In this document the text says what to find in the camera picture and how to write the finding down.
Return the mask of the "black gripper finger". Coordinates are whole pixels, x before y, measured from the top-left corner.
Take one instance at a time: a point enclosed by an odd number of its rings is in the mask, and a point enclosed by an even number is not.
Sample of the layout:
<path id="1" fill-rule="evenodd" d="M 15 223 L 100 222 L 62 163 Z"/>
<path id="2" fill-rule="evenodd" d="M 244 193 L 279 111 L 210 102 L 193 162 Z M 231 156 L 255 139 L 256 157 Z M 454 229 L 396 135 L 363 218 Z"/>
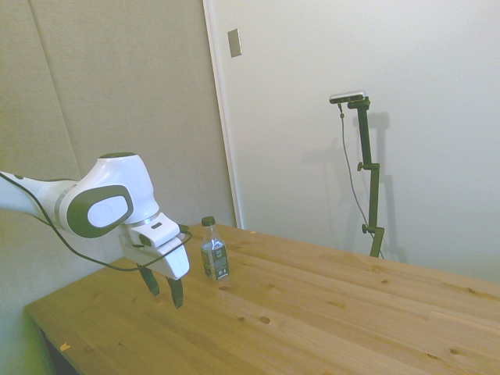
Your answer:
<path id="1" fill-rule="evenodd" d="M 182 279 L 174 279 L 171 277 L 166 277 L 168 285 L 170 287 L 171 298 L 173 304 L 177 309 L 179 309 L 184 304 L 184 289 L 182 284 Z"/>
<path id="2" fill-rule="evenodd" d="M 146 286 L 148 287 L 148 290 L 152 293 L 153 296 L 157 296 L 160 292 L 160 289 L 154 273 L 147 267 L 141 267 L 140 274 Z"/>

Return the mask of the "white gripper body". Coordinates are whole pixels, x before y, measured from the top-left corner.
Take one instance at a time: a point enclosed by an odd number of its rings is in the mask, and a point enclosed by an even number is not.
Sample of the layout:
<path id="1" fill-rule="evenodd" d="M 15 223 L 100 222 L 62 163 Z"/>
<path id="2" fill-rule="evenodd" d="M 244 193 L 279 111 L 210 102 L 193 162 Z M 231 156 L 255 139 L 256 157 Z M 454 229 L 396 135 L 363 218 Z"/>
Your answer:
<path id="1" fill-rule="evenodd" d="M 119 235 L 120 246 L 127 259 L 174 280 L 182 278 L 190 269 L 186 248 L 182 244 L 185 238 L 184 234 L 180 234 L 164 245 L 152 248 L 146 245 L 134 247 L 127 236 Z"/>

